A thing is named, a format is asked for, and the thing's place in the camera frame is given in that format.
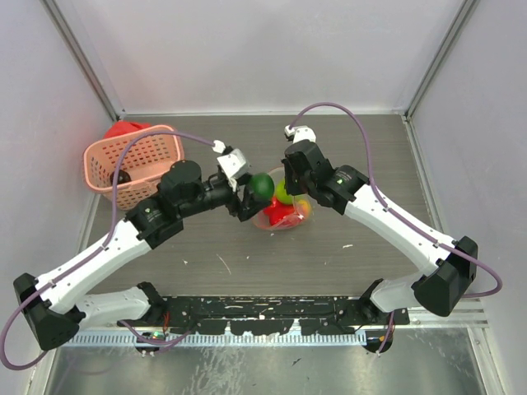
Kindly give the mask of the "dark green toy avocado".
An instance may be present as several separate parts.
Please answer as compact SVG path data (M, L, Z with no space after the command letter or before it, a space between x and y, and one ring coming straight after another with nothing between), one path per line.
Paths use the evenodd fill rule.
M271 200L274 195L274 182L268 173L254 174L249 182L254 195L264 200Z

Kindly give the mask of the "red toy apple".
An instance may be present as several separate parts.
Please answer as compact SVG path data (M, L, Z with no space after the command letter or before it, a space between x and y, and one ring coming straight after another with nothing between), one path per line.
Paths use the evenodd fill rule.
M270 225L276 225L283 221L287 216L295 212L293 205L283 205L275 197L272 197L271 205L263 209L264 215L268 218Z

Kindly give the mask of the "light green toy apple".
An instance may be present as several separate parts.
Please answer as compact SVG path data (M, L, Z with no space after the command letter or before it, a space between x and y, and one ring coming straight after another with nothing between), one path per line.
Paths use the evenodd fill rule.
M283 205L291 206L293 204L293 196L286 190L286 180L282 179L275 188L275 198Z

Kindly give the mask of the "clear zip top bag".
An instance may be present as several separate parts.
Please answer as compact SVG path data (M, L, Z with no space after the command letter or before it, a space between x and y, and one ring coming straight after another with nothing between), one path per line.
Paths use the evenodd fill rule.
M271 205L260 211L252 223L261 230L279 231L295 228L310 219L312 207L306 195L288 195L285 189L285 172L277 167L268 172L274 182Z

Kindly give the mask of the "red yellow toy mango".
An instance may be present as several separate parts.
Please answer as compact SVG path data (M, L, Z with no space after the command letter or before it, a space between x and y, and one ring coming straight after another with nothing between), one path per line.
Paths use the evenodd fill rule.
M296 200L295 208L296 208L296 214L302 220L310 217L312 209L311 209L310 202L308 200L305 200L303 198Z

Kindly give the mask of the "pink plastic basket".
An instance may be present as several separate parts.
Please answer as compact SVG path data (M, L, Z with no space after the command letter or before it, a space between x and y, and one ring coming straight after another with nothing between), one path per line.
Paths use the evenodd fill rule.
M167 125L155 125L130 134L92 143L83 154L84 180L94 193L108 200L113 197L110 174L114 172L124 148L143 132L170 131ZM167 134L144 137L130 148L121 170L129 173L131 181L118 185L117 208L128 211L144 198L156 192L161 176L176 162L184 159L184 148L179 137Z

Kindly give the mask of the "dark brown toy fruit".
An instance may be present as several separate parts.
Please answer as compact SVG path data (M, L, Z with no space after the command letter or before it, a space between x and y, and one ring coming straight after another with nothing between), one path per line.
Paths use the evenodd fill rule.
M112 172L110 174L110 184L114 183L114 180L117 179L117 184L127 184L131 181L131 177L128 172L120 170L117 174Z

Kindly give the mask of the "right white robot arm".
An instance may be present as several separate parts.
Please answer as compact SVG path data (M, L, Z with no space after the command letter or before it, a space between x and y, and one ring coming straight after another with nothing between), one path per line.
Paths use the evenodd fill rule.
M358 221L405 255L417 272L375 281L362 295L362 317L372 324L396 309L422 306L450 315L476 277L478 245L468 236L455 240L432 229L372 188L370 179L350 165L334 168L318 145L302 140L284 152L286 190L308 194L322 207Z

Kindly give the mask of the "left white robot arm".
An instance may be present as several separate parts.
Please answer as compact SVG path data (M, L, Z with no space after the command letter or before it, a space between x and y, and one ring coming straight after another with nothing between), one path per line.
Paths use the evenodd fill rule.
M230 176L219 169L203 180L196 162L175 162L161 176L156 193L128 211L103 239L49 273L25 273L13 282L40 349L53 350L90 326L121 320L157 325L167 307L151 283L101 295L91 289L177 235L185 218L226 207L230 215L247 221L270 205L273 194L274 182L266 173L239 170Z

